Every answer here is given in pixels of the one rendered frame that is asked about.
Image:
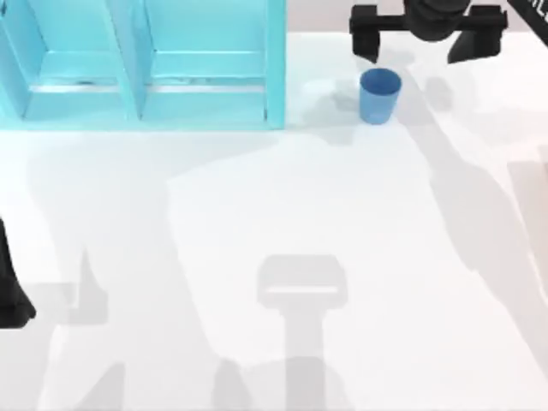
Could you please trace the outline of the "blue cup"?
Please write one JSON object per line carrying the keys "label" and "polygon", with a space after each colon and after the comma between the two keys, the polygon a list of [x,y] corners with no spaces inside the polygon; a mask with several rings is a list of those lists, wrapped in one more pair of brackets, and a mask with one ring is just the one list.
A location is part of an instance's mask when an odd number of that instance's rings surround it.
{"label": "blue cup", "polygon": [[398,73],[387,68],[371,68],[360,77],[360,118],[372,125],[390,120],[402,89]]}

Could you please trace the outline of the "light blue rack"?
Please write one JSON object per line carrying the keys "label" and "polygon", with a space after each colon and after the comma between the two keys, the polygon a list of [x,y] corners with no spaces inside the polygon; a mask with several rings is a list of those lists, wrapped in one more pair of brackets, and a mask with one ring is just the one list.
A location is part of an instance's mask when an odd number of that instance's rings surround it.
{"label": "light blue rack", "polygon": [[287,0],[0,0],[0,130],[280,129]]}

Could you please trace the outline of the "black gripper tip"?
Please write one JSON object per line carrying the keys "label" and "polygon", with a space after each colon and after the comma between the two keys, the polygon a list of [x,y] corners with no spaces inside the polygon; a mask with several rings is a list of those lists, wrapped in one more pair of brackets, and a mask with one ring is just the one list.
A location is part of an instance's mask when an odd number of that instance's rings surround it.
{"label": "black gripper tip", "polygon": [[15,274],[5,225],[0,218],[0,330],[21,329],[36,314]]}

